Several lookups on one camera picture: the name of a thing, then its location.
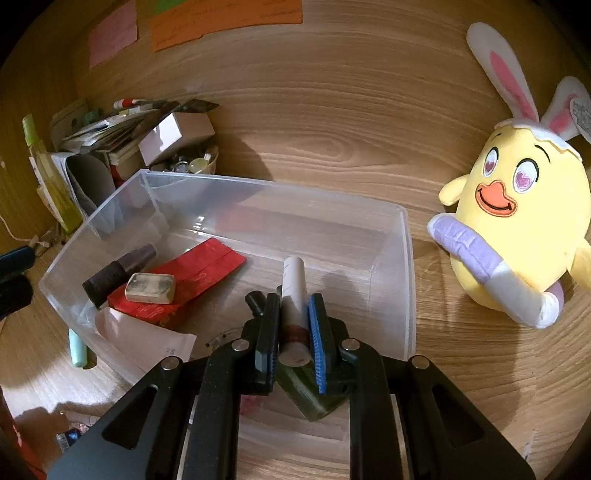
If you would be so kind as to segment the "dark green tube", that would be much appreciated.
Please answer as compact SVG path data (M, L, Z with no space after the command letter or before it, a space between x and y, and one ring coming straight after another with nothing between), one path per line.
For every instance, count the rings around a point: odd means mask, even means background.
M245 295L254 317L263 315L266 297L260 291L252 291ZM321 395L315 384L315 369L311 363L304 367L287 367L277 363L276 381L287 394L287 398L297 410L310 422L317 422L332 414L348 400L346 395ZM242 396L240 415L252 413L263 405L263 397Z

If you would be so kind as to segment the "white cosmetic tube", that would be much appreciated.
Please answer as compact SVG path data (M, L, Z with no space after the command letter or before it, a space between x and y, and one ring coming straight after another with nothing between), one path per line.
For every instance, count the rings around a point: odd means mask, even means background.
M283 262L281 313L283 346L280 348L280 363L290 368L303 367L311 362L308 347L308 294L304 260L297 256L290 256Z

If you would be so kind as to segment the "purple silver lipstick tube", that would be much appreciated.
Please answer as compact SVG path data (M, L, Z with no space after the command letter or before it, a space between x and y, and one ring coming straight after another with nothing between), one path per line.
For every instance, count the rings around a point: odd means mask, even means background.
M112 261L84 281L82 288L93 306L100 309L111 293L126 284L133 274L142 271L156 254L152 244L144 245Z

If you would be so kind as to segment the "beige eraser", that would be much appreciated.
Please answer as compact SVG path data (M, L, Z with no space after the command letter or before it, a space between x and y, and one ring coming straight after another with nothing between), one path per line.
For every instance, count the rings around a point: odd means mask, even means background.
M128 280L124 295L130 302L167 305L174 299L175 287L173 275L138 272Z

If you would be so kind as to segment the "yellow-green spray bottle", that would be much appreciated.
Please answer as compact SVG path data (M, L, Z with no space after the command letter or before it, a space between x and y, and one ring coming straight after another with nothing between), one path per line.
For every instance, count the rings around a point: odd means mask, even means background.
M69 195L64 178L37 133L33 116L26 115L22 125L29 160L44 198L58 223L67 234L71 234L82 224L82 216Z

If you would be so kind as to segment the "red envelope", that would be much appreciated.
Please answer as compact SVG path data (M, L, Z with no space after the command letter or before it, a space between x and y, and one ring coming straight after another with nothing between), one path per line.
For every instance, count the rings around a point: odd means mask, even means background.
M246 258L214 238L207 239L149 273L170 274L176 279L171 304L144 304L125 298L124 286L108 296L108 306L138 320L174 329L187 316L188 304L245 264Z

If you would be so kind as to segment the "white folded paper box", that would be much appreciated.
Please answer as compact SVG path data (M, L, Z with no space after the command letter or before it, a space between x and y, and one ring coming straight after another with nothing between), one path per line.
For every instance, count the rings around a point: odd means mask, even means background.
M98 158L71 152L50 153L50 158L83 221L115 192L110 169Z

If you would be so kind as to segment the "red book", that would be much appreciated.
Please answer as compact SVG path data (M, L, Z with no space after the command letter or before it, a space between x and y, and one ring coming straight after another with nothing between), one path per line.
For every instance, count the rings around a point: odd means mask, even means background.
M125 180L120 176L118 169L115 165L109 166L110 173L115 185L115 188L119 188L121 185L124 184Z

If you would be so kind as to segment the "small blue black box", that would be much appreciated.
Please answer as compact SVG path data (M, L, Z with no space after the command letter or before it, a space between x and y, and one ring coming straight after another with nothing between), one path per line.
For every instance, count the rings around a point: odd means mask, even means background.
M65 432L57 433L55 435L55 442L61 453L65 453L70 449L86 432L87 426L81 428L71 428Z

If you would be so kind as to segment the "stack of papers and booklets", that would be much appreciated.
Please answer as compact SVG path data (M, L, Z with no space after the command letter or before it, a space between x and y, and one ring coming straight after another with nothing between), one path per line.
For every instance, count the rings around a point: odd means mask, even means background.
M72 153L110 152L146 134L170 113L208 113L218 107L217 103L195 98L184 103L167 100L145 103L81 128L64 137L56 149Z

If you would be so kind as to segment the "yellow chick plush toy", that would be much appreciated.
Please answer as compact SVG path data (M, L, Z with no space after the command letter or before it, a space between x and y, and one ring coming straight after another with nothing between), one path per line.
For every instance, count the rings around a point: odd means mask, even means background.
M585 132L576 111L590 95L566 76L540 115L497 30L474 23L467 44L512 116L495 126L471 172L441 189L440 202L457 209L434 216L427 229L475 302L545 329L562 311L564 274L590 286L590 185L569 143Z

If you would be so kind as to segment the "red and white marker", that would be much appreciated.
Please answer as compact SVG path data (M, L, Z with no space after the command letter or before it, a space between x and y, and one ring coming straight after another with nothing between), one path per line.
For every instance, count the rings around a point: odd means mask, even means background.
M123 99L115 101L113 103L113 108L115 110L124 110L124 109L132 108L134 106L145 105L148 103L150 103L150 100L148 100L148 99L123 98Z

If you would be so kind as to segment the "small white cardboard box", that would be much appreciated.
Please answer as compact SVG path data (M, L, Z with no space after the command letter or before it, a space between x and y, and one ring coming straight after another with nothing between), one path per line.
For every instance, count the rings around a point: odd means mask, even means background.
M208 140L214 134L207 114L173 112L143 137L139 151L144 165L149 167L171 157L181 148Z

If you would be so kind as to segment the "green paper note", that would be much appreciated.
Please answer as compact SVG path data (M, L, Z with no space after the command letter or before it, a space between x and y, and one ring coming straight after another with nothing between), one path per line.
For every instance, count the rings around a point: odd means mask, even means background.
M154 11L156 14L161 14L181 5L185 1L186 0L155 0Z

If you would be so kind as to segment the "orange paper note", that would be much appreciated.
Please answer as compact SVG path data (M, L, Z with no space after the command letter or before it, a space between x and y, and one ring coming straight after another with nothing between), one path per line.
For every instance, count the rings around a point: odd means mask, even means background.
M151 18L151 51L165 50L211 33L301 22L301 1L183 1Z

